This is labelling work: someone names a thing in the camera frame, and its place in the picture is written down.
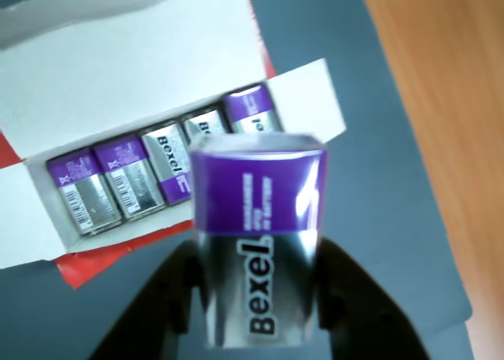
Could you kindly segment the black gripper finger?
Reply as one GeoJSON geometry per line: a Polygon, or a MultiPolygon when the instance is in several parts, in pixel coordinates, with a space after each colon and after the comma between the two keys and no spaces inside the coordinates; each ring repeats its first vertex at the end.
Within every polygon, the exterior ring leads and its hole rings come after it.
{"type": "Polygon", "coordinates": [[[91,355],[92,359],[176,359],[189,332],[192,290],[208,302],[195,241],[182,242],[161,264],[91,355]]]}
{"type": "Polygon", "coordinates": [[[333,359],[413,359],[414,327],[396,302],[341,247],[323,239],[315,281],[319,326],[333,359]]]}

